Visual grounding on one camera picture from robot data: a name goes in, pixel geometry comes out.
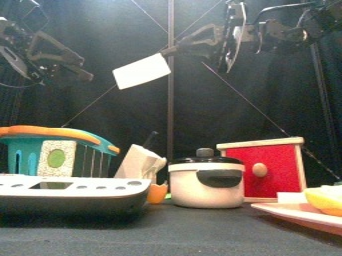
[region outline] paper card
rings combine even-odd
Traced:
[[[293,203],[307,203],[303,192],[277,192],[277,203],[293,204]]]
[[[160,53],[112,71],[120,90],[146,83],[169,73],[171,70]]]

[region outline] white card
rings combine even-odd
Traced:
[[[112,71],[118,89],[146,83],[171,73],[160,53],[120,67]]]

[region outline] yellow fruit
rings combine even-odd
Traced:
[[[307,202],[324,214],[342,217],[342,186],[304,189]]]

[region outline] pot handle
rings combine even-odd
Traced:
[[[241,171],[235,169],[211,169],[196,171],[197,180],[213,188],[231,188],[241,181]]]

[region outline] white plate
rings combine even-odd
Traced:
[[[255,203],[251,207],[285,221],[342,236],[342,217],[323,214],[308,203]]]

